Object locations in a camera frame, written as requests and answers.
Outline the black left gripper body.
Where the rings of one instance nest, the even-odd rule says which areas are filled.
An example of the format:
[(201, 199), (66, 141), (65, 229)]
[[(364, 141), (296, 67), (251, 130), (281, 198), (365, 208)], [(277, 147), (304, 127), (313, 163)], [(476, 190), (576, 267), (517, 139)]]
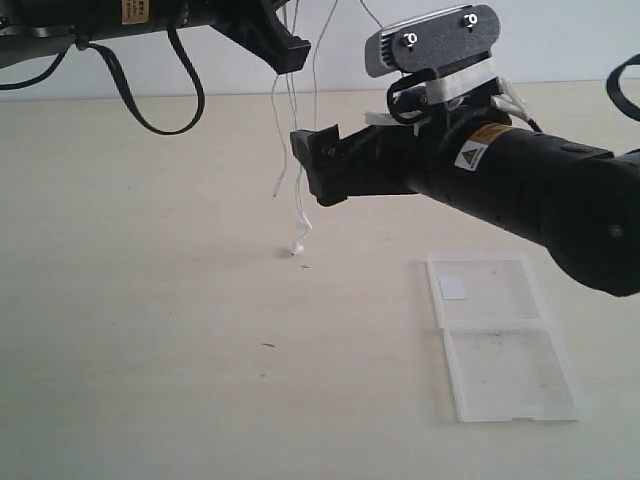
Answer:
[(279, 1), (205, 1), (200, 18), (240, 45), (277, 45)]

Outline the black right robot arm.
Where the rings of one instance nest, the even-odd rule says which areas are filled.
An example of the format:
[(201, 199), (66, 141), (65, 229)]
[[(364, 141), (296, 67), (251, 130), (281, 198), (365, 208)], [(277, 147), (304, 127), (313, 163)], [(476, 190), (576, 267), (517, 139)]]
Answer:
[(639, 290), (639, 154), (515, 126), (463, 107), (420, 126), (300, 129), (292, 153), (325, 207), (353, 197), (423, 195), (544, 247), (576, 282)]

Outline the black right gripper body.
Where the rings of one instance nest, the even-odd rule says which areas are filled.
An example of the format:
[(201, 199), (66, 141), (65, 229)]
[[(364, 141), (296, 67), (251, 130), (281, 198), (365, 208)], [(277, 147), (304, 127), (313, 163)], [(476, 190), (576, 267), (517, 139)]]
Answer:
[(464, 143), (465, 109), (439, 110), (423, 126), (334, 130), (334, 196), (421, 194), (462, 198), (465, 173), (455, 166)]

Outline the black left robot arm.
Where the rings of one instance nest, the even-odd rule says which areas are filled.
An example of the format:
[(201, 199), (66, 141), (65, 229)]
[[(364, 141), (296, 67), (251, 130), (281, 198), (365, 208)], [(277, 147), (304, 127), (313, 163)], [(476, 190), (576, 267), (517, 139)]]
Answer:
[(41, 0), (1, 3), (1, 66), (58, 55), (78, 39), (131, 37), (208, 25), (276, 73), (302, 69), (311, 44), (276, 11), (283, 1)]

